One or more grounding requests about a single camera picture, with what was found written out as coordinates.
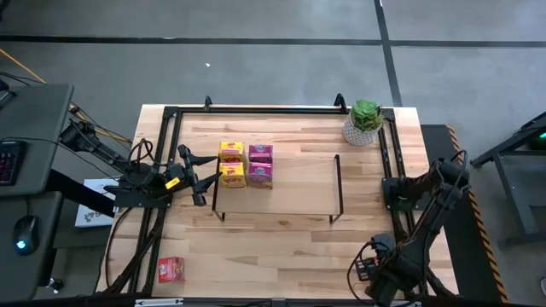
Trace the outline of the black mat with hazard stripe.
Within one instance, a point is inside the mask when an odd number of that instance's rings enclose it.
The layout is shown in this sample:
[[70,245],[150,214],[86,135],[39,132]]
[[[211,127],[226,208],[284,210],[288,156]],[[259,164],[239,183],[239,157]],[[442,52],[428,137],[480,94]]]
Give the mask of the black mat with hazard stripe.
[[[421,127],[428,159],[450,159],[461,150],[449,125]],[[490,240],[472,190],[448,216],[444,229],[459,293],[467,299],[506,303]]]

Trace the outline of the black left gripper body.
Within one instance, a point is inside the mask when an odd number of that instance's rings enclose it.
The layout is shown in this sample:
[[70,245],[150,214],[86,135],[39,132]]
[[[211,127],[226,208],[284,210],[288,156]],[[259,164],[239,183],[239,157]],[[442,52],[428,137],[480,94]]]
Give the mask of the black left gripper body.
[[181,182],[175,187],[167,190],[183,189],[183,185],[192,189],[192,198],[195,206],[205,206],[206,199],[204,193],[196,192],[196,183],[200,180],[193,167],[187,167],[187,156],[192,154],[191,150],[185,145],[179,145],[177,147],[180,158],[183,160],[183,164],[172,164],[167,166],[166,178],[169,182],[174,177],[179,177]]

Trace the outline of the white printed box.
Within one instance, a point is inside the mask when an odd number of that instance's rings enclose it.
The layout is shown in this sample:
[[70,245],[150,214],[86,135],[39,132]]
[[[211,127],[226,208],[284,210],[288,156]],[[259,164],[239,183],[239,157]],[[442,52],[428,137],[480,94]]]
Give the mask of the white printed box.
[[[119,183],[116,178],[114,179],[85,179],[84,186],[92,189],[103,196],[108,197],[111,200],[115,200],[115,195],[107,192],[105,186],[117,186]],[[75,217],[74,226],[76,228],[93,228],[93,227],[105,227],[113,224],[113,218],[101,214],[98,211],[93,211],[89,207],[84,205],[78,206],[78,211]]]

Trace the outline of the black computer mouse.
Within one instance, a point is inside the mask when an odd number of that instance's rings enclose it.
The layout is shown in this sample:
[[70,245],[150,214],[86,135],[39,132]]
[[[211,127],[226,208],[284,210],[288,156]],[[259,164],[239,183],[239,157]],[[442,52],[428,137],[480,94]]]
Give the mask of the black computer mouse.
[[38,249],[38,217],[26,215],[19,219],[13,230],[15,251],[21,256],[27,256]]

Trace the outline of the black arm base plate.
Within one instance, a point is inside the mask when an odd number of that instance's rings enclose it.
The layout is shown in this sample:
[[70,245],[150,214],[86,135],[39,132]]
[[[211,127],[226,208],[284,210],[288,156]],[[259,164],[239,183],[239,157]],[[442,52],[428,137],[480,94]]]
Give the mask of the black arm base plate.
[[115,200],[113,205],[120,208],[169,208],[173,195],[145,196],[137,191],[118,189],[114,190]]
[[390,211],[404,212],[416,210],[416,200],[409,197],[401,196],[398,192],[398,182],[399,180],[393,177],[384,177],[382,179],[381,188],[385,208]]

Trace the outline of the black desk support beam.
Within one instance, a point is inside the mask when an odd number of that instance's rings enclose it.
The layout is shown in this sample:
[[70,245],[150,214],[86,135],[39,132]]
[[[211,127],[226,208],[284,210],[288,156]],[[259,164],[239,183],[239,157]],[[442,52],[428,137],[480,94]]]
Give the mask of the black desk support beam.
[[98,211],[108,217],[114,217],[113,200],[91,188],[85,187],[82,183],[74,181],[59,171],[50,171],[45,190],[47,192],[60,192],[68,200],[87,206],[89,209]]

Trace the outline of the purple Raisin Bran cereal box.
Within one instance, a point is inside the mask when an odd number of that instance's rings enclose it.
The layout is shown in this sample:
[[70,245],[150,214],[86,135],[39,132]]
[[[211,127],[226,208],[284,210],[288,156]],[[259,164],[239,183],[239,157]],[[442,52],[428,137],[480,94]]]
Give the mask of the purple Raisin Bran cereal box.
[[253,188],[272,189],[272,164],[251,162],[247,174],[247,184]]
[[271,164],[273,162],[273,146],[265,144],[250,144],[248,159],[253,163]]

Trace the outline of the yellow Corn Pops cereal box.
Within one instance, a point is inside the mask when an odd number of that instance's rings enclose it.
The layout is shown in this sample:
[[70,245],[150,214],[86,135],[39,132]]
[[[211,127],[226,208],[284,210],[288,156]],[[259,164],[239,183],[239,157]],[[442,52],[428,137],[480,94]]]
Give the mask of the yellow Corn Pops cereal box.
[[245,146],[243,142],[220,142],[218,157],[222,163],[244,163]]
[[219,171],[221,172],[219,180],[224,188],[245,188],[247,186],[242,162],[220,163]]

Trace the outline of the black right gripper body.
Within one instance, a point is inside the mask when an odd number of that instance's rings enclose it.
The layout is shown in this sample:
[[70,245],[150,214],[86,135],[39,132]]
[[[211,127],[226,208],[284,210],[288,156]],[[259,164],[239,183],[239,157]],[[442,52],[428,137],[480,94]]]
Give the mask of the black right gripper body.
[[374,235],[370,239],[370,245],[376,253],[376,257],[385,257],[396,246],[396,241],[393,235],[384,233]]

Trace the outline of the succulent in white patterned pot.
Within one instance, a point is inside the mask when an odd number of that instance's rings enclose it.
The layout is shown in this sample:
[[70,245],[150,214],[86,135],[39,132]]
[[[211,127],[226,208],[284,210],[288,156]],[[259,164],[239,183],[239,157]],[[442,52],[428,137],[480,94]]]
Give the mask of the succulent in white patterned pot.
[[373,101],[356,101],[343,125],[343,137],[353,146],[364,147],[378,135],[383,120],[381,106]]

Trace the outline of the grey metal stand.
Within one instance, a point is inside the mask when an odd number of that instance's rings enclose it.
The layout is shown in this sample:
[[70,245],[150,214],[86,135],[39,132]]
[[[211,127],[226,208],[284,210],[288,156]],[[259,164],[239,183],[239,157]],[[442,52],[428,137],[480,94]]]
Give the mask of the grey metal stand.
[[500,240],[501,246],[546,242],[533,212],[546,210],[546,151],[530,150],[528,141],[546,128],[546,112],[520,127],[511,137],[471,160],[480,168],[495,164],[504,193],[514,214],[519,234]]

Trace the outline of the dark desk device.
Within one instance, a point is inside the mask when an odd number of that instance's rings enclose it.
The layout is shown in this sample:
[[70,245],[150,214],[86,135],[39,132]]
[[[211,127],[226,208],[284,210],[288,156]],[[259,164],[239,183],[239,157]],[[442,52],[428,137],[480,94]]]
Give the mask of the dark desk device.
[[0,111],[16,96],[17,94],[10,89],[9,85],[0,79]]

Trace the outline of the black backlit keyboard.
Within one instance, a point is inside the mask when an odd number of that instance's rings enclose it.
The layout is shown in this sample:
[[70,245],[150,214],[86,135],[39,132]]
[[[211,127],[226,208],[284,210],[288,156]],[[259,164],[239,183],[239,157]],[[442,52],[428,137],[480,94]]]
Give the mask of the black backlit keyboard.
[[24,141],[0,142],[0,186],[14,186],[26,154]]

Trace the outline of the black device with green light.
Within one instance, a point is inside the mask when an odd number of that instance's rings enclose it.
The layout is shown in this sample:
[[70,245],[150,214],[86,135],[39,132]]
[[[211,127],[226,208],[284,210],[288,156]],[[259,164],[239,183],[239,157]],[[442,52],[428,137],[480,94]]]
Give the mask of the black device with green light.
[[530,150],[546,151],[546,128],[533,136],[527,143]]

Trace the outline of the grey desk top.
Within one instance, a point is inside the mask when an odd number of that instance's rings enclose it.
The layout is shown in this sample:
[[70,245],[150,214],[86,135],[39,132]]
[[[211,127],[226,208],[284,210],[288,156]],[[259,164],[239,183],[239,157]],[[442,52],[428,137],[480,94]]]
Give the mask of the grey desk top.
[[[58,192],[0,199],[0,303],[30,300],[49,281],[55,259],[53,242],[63,198]],[[30,254],[16,252],[17,220],[38,218],[38,247]]]
[[24,141],[26,151],[13,186],[0,186],[0,197],[40,194],[46,188],[59,135],[67,119],[74,87],[50,84],[14,87],[0,108],[0,142]]

